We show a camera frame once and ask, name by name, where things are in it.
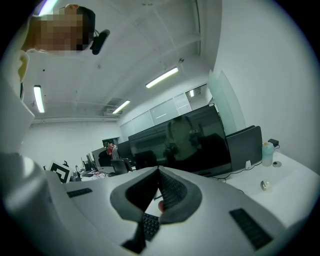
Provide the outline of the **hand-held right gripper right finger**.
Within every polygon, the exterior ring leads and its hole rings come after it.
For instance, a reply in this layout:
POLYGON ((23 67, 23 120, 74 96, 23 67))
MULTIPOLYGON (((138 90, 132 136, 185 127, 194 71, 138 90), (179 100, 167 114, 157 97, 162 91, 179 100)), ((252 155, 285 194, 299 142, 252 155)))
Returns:
POLYGON ((266 208, 231 185, 158 168, 164 200, 160 252, 255 252, 285 231, 266 208))

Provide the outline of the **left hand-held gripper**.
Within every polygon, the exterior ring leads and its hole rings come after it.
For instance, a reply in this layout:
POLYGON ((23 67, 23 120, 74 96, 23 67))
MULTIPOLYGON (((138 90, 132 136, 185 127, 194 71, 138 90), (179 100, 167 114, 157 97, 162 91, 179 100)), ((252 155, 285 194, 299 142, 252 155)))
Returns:
POLYGON ((56 173, 61 183, 82 181, 78 169, 72 169, 66 160, 63 163, 52 161, 47 170, 56 173))

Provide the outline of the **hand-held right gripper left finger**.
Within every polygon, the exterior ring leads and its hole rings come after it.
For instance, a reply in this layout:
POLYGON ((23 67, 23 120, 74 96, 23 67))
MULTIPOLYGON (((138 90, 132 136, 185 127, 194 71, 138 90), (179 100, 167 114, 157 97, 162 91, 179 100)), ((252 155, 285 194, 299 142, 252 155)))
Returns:
POLYGON ((98 232, 129 250, 141 253, 160 229, 160 174, 148 167, 119 176, 70 182, 67 195, 98 232))

